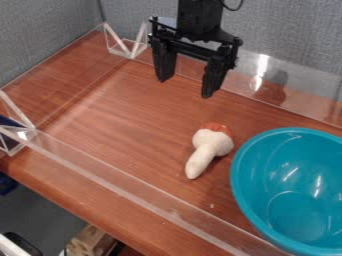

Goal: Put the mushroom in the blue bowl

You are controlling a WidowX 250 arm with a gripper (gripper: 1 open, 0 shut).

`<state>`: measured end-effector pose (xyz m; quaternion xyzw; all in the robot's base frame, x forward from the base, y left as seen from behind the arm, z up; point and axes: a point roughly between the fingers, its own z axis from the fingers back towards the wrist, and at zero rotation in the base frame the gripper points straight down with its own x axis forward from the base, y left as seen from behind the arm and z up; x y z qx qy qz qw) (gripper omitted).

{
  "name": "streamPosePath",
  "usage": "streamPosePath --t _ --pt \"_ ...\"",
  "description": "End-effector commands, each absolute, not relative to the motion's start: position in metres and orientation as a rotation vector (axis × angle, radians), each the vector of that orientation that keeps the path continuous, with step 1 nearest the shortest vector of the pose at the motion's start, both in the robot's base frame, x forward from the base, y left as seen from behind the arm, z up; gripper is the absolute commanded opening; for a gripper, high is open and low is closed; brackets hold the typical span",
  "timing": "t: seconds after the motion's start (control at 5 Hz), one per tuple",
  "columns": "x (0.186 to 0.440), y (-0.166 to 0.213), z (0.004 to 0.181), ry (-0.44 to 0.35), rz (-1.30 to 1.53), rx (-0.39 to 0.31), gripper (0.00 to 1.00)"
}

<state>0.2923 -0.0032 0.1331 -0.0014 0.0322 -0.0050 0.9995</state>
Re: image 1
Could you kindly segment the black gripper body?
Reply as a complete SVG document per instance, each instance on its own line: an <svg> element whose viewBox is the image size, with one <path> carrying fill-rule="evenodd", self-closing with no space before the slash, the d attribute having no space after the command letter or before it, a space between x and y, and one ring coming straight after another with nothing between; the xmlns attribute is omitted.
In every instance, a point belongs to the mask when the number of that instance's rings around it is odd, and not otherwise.
<svg viewBox="0 0 342 256"><path fill-rule="evenodd" d="M222 56L224 62L234 62L243 41L222 29L222 18L223 10L238 11L240 7L242 3L230 8L224 0L179 0L175 18L150 17L150 45L159 39L170 44L178 55L204 61Z"/></svg>

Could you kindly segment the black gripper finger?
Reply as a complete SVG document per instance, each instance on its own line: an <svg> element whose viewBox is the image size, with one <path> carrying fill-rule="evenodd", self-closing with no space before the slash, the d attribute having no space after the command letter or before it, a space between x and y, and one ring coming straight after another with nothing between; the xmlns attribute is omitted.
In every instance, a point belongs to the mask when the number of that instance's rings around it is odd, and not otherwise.
<svg viewBox="0 0 342 256"><path fill-rule="evenodd" d="M155 74L160 82L167 81L175 74L178 54L170 48L170 44L159 39L152 40L152 57Z"/></svg>
<svg viewBox="0 0 342 256"><path fill-rule="evenodd" d="M210 98L220 89L223 80L226 78L228 68L222 56L214 56L204 67L203 81L202 81L202 97Z"/></svg>

